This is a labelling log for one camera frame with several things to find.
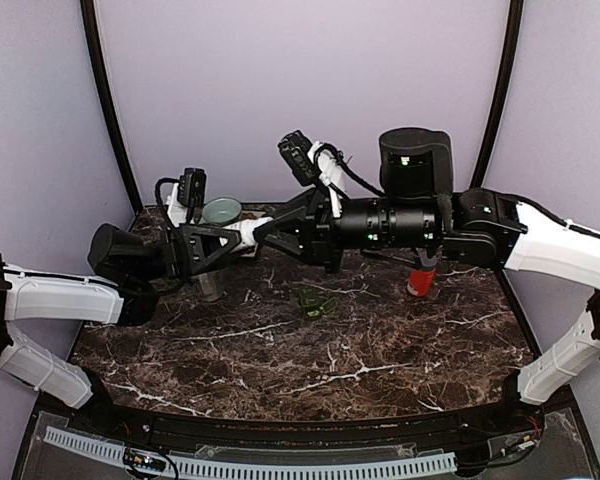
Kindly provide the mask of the small white pill bottle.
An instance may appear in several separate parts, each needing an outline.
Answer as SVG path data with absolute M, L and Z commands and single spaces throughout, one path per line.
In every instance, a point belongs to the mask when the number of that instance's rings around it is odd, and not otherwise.
M 272 220 L 273 218 L 270 216 L 262 216 L 257 219 L 240 220 L 224 226 L 225 230 L 237 231 L 239 233 L 240 241 L 234 248 L 234 251 L 242 251 L 256 247 L 258 242 L 255 240 L 255 230 Z

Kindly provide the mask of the orange pill bottle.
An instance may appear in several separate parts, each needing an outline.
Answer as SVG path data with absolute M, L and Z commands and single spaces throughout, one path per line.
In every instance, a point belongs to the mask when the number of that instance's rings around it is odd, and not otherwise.
M 409 281 L 407 283 L 408 292 L 417 298 L 422 298 L 427 295 L 435 276 L 434 270 L 417 270 L 411 271 Z

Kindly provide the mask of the grey bottle cap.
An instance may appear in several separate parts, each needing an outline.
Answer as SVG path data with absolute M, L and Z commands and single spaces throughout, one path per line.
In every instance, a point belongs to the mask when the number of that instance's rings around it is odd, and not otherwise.
M 430 253 L 426 249 L 416 250 L 417 258 L 415 260 L 415 269 L 423 272 L 431 272 L 436 270 L 438 263 L 437 254 Z

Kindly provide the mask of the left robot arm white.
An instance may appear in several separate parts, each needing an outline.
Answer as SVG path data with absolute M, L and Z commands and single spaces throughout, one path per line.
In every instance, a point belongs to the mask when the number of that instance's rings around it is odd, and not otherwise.
M 25 271 L 0 254 L 0 370 L 68 407 L 100 436 L 121 427 L 120 412 L 99 377 L 29 339 L 14 321 L 80 320 L 139 326 L 154 315 L 160 298 L 178 292 L 198 274 L 219 268 L 235 253 L 255 246 L 256 223 L 225 228 L 180 225 L 163 242 L 143 240 L 111 224 L 92 239 L 91 276 Z

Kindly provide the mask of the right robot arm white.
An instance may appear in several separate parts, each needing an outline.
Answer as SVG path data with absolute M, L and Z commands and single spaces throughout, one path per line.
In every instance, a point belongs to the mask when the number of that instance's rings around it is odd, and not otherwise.
M 527 420 L 529 405 L 545 403 L 600 360 L 600 232 L 518 195 L 456 191 L 451 141 L 442 131 L 402 127 L 382 133 L 380 184 L 358 199 L 344 191 L 341 179 L 350 168 L 333 145 L 295 131 L 278 149 L 303 192 L 275 210 L 254 236 L 304 264 L 336 272 L 347 249 L 411 248 L 426 257 L 544 273 L 593 289 L 571 329 L 509 377 L 508 397 L 490 413 L 497 432 L 514 432 Z

